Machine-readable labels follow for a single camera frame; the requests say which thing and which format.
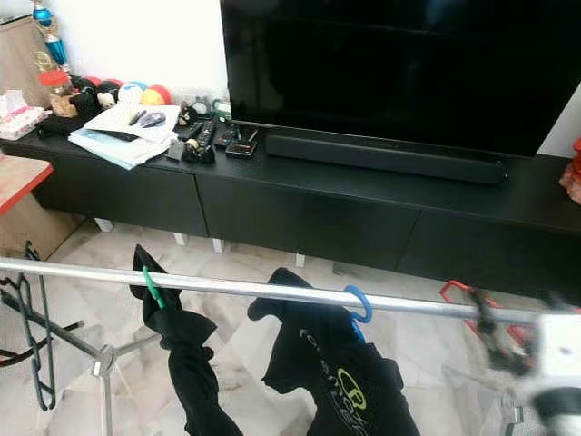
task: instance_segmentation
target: television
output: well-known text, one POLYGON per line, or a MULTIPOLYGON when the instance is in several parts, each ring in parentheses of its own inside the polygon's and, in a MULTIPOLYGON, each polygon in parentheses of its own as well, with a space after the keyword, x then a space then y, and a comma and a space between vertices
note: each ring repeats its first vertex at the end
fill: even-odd
POLYGON ((581 81, 581 1, 222 0, 232 118, 532 156, 581 81))

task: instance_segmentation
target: stack of papers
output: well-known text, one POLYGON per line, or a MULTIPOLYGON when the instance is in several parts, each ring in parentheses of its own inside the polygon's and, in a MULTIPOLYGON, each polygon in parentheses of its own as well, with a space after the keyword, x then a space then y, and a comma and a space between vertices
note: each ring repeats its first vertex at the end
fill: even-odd
POLYGON ((83 129, 72 132, 69 141, 113 164, 131 170, 170 147, 172 139, 177 137, 173 127, 179 113, 179 106, 118 104, 96 116, 83 129), (129 125, 132 117, 142 110, 149 113, 162 112, 165 114, 165 123, 148 128, 142 128, 139 123, 129 125), (133 134, 138 139, 124 141, 103 131, 133 134))

